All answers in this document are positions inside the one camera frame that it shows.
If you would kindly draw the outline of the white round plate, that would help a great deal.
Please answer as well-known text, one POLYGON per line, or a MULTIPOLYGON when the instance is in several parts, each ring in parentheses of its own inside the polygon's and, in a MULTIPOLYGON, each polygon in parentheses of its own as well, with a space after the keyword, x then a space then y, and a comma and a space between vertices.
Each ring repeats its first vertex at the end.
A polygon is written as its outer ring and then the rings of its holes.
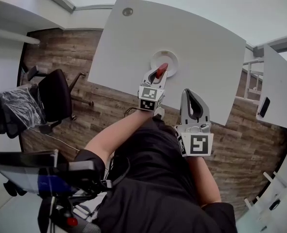
POLYGON ((150 68, 155 70, 164 63, 168 63, 168 78, 171 78, 176 74, 179 68, 178 58, 172 51, 160 50, 156 52, 151 57, 150 68))

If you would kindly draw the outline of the black smartphone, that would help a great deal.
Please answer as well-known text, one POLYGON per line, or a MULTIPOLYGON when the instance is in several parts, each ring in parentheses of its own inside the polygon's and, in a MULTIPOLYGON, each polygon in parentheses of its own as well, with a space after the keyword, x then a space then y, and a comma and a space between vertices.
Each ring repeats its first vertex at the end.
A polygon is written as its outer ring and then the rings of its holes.
POLYGON ((258 110, 258 115, 262 118, 264 118, 267 110, 268 110, 268 107, 270 105, 270 99, 268 97, 265 97, 260 109, 258 110))

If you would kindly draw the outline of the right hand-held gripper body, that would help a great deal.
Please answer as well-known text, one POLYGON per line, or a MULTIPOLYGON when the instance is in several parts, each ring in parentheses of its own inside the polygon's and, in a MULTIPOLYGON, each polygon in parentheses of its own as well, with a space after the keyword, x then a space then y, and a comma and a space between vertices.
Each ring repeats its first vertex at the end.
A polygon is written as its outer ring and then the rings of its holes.
POLYGON ((174 127, 183 157, 210 156, 214 134, 211 123, 192 123, 174 127))

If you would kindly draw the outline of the person's left forearm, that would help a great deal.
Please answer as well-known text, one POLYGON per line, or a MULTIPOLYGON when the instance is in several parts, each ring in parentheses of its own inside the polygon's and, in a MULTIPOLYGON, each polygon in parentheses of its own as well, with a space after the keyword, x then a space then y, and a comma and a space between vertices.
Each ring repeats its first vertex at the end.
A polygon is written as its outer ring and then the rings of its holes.
POLYGON ((96 154, 106 164, 112 153, 152 116, 153 112, 137 110, 102 130, 84 149, 96 154))

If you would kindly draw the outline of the plastic-wrapped black chair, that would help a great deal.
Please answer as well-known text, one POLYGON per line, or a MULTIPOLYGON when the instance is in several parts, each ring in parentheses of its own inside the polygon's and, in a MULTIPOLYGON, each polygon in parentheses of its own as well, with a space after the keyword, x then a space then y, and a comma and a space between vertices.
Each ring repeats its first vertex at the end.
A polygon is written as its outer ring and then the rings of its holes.
POLYGON ((38 85, 22 85, 0 92, 0 134, 13 139, 24 130, 46 122, 38 85))

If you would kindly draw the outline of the large white table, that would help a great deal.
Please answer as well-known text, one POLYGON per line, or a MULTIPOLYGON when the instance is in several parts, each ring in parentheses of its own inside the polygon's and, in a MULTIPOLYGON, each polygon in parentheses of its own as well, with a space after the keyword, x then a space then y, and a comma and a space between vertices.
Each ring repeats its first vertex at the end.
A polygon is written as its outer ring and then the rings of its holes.
POLYGON ((88 80, 136 95, 151 57, 172 51, 179 68, 167 79, 163 105, 179 109, 188 88, 225 125, 236 96, 246 42, 228 29, 190 12, 143 0, 117 0, 101 34, 88 80), (124 16, 124 8, 133 8, 124 16))

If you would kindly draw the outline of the black office chair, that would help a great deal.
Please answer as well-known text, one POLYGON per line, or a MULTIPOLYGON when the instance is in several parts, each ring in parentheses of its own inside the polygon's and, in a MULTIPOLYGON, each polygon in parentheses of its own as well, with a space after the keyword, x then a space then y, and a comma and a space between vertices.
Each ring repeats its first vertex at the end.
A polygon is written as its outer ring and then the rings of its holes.
POLYGON ((91 107, 94 106, 93 101, 87 101, 71 95, 76 82, 80 77, 85 77, 85 73, 79 72, 72 83, 68 84, 61 69, 45 74, 40 73, 36 66, 29 69, 23 65, 22 68, 26 71, 29 81, 34 77, 43 78, 38 84, 39 96, 44 108, 46 120, 46 124, 38 127, 41 133, 50 134, 52 129, 61 124, 62 120, 66 118, 71 120, 76 119, 76 116, 72 114, 73 100, 85 103, 91 107))

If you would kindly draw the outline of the black equipment stand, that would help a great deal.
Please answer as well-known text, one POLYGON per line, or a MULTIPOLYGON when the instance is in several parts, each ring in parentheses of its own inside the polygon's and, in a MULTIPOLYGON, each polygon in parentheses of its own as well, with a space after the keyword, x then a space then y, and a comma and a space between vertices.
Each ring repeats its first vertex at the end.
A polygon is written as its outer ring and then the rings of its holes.
POLYGON ((42 199, 37 217, 40 233, 101 233, 98 225, 75 214, 74 209, 75 207, 66 199, 56 197, 42 199), (69 227, 68 217, 76 218, 78 225, 69 227))

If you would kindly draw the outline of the small white table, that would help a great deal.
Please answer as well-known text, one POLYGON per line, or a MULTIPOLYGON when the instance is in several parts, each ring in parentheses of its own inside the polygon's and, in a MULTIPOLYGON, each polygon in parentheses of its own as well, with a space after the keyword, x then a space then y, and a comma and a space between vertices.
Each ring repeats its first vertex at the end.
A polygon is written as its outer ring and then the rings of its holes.
POLYGON ((257 105, 256 119, 287 128, 287 61, 273 48, 264 45, 264 57, 243 63, 247 65, 247 80, 243 97, 236 99, 257 105), (262 75, 261 91, 249 88, 251 74, 262 75), (258 115, 265 97, 270 105, 264 118, 258 115))

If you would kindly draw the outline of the person's right forearm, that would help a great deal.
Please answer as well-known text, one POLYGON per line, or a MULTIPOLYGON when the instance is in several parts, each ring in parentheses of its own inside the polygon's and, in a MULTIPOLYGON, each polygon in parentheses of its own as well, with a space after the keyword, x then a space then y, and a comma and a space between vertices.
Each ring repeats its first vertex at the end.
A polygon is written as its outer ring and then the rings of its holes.
POLYGON ((202 157, 186 158, 196 187, 198 203, 201 207, 221 202, 218 185, 202 157))

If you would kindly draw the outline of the black monitor screen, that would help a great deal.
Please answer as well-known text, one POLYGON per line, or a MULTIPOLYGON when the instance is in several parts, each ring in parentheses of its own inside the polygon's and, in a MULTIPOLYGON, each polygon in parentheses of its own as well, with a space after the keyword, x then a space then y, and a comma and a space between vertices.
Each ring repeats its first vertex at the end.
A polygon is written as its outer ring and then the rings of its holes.
POLYGON ((0 173, 22 190, 41 196, 92 194, 100 175, 92 161, 69 162, 58 150, 0 152, 0 173))

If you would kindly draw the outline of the person's black clothing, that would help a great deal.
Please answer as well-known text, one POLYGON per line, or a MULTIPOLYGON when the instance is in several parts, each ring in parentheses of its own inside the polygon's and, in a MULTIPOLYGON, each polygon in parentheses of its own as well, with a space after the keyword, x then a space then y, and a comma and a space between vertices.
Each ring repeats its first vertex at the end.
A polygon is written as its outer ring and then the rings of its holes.
MULTIPOLYGON (((96 212, 101 233, 237 233, 231 204, 199 205, 174 129, 160 116, 148 119, 110 157, 107 178, 120 182, 96 212)), ((104 176, 106 164, 96 154, 83 149, 75 160, 92 161, 104 176)))

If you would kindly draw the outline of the red block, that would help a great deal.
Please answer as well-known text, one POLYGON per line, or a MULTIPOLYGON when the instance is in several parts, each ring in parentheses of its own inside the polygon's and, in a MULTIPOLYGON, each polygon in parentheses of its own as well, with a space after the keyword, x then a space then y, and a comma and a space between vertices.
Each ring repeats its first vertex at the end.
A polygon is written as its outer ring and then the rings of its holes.
POLYGON ((168 65, 169 65, 168 63, 163 63, 158 67, 155 75, 157 79, 160 79, 163 76, 163 74, 167 71, 168 65))

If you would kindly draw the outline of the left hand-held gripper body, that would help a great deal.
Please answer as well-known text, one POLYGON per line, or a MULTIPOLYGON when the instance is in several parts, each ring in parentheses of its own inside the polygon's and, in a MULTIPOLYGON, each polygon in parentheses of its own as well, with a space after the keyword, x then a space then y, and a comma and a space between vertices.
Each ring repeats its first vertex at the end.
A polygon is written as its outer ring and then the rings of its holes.
POLYGON ((138 91, 139 109, 155 111, 162 103, 165 96, 165 89, 156 89, 152 83, 141 83, 138 91))

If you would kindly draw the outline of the white rack frame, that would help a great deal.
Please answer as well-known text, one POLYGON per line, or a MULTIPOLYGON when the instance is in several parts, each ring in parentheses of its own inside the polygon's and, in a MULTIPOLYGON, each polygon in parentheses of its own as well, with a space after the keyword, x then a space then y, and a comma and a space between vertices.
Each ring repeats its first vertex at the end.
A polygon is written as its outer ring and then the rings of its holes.
POLYGON ((237 221, 239 233, 287 233, 287 180, 274 173, 264 176, 270 184, 255 202, 244 199, 246 213, 237 221))

